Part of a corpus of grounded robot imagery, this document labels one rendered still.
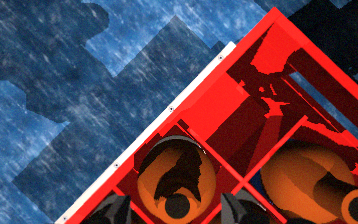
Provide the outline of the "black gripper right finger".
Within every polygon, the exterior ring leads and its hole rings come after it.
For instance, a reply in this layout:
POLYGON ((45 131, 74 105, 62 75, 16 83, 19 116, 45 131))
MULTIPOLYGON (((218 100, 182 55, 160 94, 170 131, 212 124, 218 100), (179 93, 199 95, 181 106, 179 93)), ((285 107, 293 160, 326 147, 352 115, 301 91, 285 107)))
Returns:
MULTIPOLYGON (((222 224, 270 224, 270 219, 255 213, 244 201, 238 201, 233 193, 221 193, 222 224), (239 223, 240 221, 240 223, 239 223)), ((287 224, 316 224, 305 218, 290 218, 287 224)))

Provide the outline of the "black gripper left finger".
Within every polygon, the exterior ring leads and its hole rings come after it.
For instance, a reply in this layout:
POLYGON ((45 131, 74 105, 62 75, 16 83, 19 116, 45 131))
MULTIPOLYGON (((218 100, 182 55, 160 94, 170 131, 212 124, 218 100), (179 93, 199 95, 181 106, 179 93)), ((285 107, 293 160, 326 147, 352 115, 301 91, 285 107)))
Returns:
POLYGON ((114 203, 104 206, 97 216, 82 224, 131 224, 131 196, 119 195, 114 203))

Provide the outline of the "red crate with dividers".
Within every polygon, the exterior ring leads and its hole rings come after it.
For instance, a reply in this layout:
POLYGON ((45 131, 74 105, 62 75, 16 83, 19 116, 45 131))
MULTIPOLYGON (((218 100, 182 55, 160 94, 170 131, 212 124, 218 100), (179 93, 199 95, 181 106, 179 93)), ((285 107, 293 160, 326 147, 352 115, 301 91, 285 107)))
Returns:
POLYGON ((248 180, 288 138, 331 149, 358 186, 358 140, 289 76, 297 71, 358 128, 358 86, 274 7, 65 224, 82 224, 113 192, 131 195, 131 208, 148 224, 167 224, 142 203, 137 177, 169 135, 197 142, 216 173, 212 202, 187 224, 207 224, 221 210, 221 193, 241 187, 287 224, 248 180))

